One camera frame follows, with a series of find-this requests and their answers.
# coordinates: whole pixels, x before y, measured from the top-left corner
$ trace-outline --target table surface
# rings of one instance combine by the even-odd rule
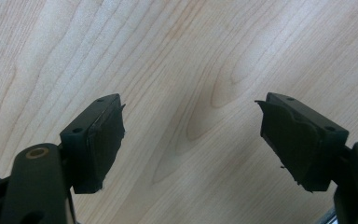
[[[81,223],[315,223],[259,136],[254,100],[297,98],[358,141],[358,1],[0,1],[0,177],[94,99],[126,136]]]

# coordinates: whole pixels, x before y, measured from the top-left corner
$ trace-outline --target wooden table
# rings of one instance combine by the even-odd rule
[[[94,99],[126,136],[82,223],[315,223],[259,136],[254,100],[287,94],[358,141],[358,1],[0,1],[0,177]]]

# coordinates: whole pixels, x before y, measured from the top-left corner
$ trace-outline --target light wooden surface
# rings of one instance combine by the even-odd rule
[[[358,141],[358,1],[0,1],[0,177],[120,93],[127,130],[81,223],[315,223],[259,137],[254,100],[291,95]]]

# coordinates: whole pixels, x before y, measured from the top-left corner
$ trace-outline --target mounting hole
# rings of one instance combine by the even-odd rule
[[[41,223],[45,213],[42,211],[33,211],[28,213],[21,221],[21,224],[37,224]]]
[[[29,152],[27,152],[25,157],[27,159],[33,160],[33,159],[44,157],[47,154],[48,154],[48,148],[36,147],[36,148],[31,149]]]
[[[336,130],[335,128],[333,128],[333,127],[331,127],[331,126],[326,126],[325,129],[328,130],[328,131],[330,131],[330,132],[333,132],[333,131]]]
[[[80,133],[81,131],[83,131],[82,128],[75,128],[72,130],[72,133]]]

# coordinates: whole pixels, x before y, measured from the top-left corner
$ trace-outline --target screw hole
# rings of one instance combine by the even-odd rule
[[[25,157],[27,159],[33,160],[33,159],[44,157],[47,154],[48,154],[48,148],[36,147],[36,148],[31,149],[29,152],[27,152]]]
[[[333,131],[336,130],[335,128],[330,127],[330,126],[326,126],[325,129],[328,130],[328,131],[330,131],[330,132],[333,132]]]
[[[82,128],[75,128],[72,130],[72,133],[80,133],[81,131],[83,131]]]

